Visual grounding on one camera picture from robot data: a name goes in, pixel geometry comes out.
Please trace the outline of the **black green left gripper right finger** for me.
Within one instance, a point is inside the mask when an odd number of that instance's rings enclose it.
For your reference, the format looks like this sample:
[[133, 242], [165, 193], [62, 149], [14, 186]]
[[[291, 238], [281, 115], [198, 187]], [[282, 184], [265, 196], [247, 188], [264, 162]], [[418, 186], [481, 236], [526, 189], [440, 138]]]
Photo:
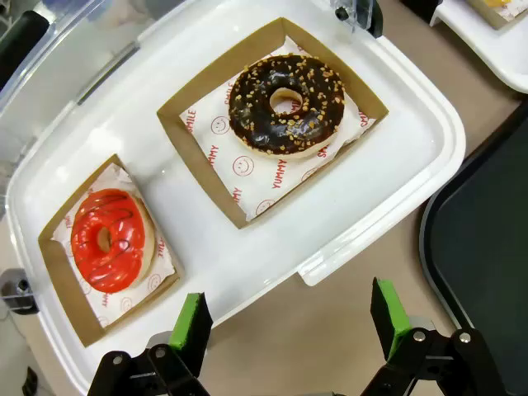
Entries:
[[413, 325], [393, 284], [373, 279], [370, 314], [385, 364], [364, 395], [409, 395], [417, 382], [433, 381], [444, 395], [505, 395], [497, 365], [482, 336], [461, 328], [449, 337]]

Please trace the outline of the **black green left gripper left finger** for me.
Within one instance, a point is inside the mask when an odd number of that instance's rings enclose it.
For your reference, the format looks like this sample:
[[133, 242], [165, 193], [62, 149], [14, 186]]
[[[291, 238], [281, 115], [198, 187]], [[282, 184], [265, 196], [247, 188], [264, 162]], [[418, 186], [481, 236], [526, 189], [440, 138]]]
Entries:
[[101, 359], [90, 395], [207, 395], [199, 381], [213, 320], [203, 293], [190, 293], [166, 343], [135, 357], [109, 351]]

